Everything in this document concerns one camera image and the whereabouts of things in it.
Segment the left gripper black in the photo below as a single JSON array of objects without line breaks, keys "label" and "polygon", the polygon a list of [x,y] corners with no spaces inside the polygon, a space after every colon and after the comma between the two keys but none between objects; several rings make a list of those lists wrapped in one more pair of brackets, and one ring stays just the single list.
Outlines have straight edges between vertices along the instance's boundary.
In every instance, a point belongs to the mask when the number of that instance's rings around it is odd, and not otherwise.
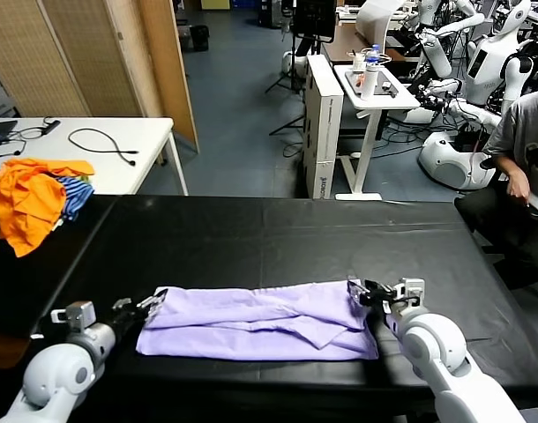
[{"label": "left gripper black", "polygon": [[167,288],[159,289],[137,304],[132,306],[131,298],[117,300],[112,306],[112,314],[108,326],[115,335],[115,342],[120,343],[134,325],[142,324],[146,318],[153,318],[161,309],[168,293]]}]

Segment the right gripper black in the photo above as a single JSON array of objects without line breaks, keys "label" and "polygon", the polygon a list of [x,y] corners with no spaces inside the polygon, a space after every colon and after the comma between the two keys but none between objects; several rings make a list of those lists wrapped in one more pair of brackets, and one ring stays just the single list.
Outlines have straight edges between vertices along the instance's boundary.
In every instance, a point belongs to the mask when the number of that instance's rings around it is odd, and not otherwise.
[{"label": "right gripper black", "polygon": [[352,301],[358,305],[372,308],[383,315],[392,313],[392,305],[402,301],[404,294],[395,291],[391,286],[374,280],[349,278],[347,291]]}]

